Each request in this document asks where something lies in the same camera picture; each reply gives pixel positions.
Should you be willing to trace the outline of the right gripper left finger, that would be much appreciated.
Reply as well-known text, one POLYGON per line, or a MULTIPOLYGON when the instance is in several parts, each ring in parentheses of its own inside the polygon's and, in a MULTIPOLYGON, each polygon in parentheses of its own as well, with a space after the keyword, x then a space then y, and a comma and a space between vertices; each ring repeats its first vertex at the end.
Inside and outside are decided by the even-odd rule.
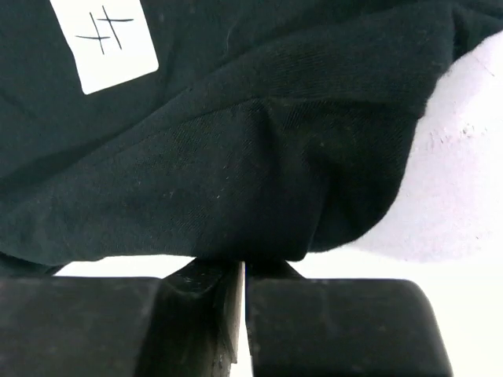
POLYGON ((194 260, 163 279, 1 281, 4 376, 228 376, 242 265, 194 260))

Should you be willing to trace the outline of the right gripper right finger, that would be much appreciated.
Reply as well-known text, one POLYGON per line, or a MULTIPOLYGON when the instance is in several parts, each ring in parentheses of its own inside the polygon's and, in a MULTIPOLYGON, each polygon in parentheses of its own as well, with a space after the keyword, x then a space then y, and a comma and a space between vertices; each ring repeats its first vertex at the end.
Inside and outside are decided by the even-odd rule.
POLYGON ((286 262, 245 266, 256 376, 450 376, 434 310, 412 281, 310 279, 286 262))

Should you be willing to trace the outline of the black t-shirt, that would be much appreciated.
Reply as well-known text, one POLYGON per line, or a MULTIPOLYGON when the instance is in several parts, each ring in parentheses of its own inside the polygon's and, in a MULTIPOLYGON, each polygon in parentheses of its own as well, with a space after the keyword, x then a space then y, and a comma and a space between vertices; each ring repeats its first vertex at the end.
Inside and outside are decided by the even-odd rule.
POLYGON ((1 4, 1 274, 299 261, 368 232, 499 1, 140 1, 159 68, 90 95, 51 1, 1 4))

